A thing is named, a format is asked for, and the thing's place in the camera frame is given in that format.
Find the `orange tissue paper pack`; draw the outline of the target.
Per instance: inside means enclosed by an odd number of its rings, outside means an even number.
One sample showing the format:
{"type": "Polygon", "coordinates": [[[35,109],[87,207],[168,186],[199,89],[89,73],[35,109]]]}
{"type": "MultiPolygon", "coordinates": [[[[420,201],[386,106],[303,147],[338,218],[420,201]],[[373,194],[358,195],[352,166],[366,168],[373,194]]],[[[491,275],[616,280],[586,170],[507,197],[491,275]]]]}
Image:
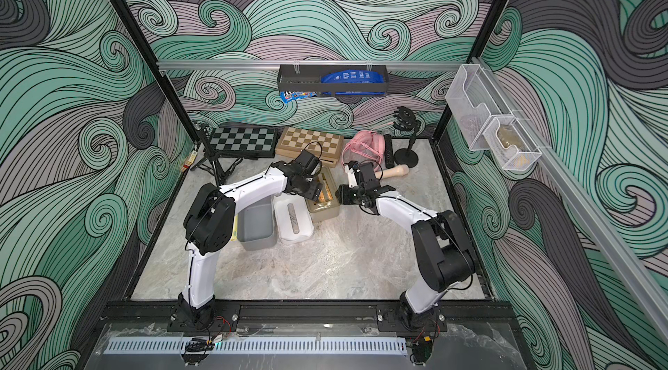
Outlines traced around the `orange tissue paper pack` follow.
{"type": "Polygon", "coordinates": [[[330,186],[326,183],[322,183],[322,189],[320,196],[318,197],[318,202],[321,204],[328,204],[335,200],[335,196],[332,194],[330,186]]]}

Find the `khaki tissue box base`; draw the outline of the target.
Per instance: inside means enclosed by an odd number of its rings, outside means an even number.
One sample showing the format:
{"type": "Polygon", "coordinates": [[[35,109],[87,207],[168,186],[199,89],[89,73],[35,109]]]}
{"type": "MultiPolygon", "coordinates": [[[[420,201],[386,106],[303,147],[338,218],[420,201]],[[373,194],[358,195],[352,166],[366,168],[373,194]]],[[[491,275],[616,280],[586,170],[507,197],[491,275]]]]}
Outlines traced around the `khaki tissue box base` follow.
{"type": "Polygon", "coordinates": [[[327,202],[306,201],[313,222],[324,222],[339,216],[340,203],[337,199],[327,202]]]}

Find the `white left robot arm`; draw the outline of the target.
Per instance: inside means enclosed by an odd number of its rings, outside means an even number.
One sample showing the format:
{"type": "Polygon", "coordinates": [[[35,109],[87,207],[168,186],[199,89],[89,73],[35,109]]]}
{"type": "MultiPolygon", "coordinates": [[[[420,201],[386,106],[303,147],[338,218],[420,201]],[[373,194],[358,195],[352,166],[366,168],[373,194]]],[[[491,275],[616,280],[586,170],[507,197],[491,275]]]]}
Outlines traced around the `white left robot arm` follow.
{"type": "Polygon", "coordinates": [[[296,194],[316,201],[322,186],[315,176],[321,162],[311,154],[290,162],[276,161],[263,172],[229,185],[202,187],[184,219],[188,274],[181,298],[190,312],[214,300],[214,278],[219,252],[231,240],[235,217],[270,196],[296,194]]]}

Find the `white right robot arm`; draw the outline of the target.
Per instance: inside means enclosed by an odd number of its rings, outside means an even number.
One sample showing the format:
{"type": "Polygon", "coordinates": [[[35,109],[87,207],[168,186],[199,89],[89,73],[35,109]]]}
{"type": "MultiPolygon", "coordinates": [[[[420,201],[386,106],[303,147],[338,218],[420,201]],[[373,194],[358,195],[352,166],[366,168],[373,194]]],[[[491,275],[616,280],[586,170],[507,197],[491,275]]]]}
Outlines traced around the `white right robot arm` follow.
{"type": "Polygon", "coordinates": [[[449,290],[476,274],[473,248],[462,220],[452,210],[437,212],[409,201],[381,183],[370,161],[351,161],[344,170],[349,183],[337,190],[339,202],[391,220],[412,238],[419,278],[404,293],[412,314],[433,309],[449,290]]]}

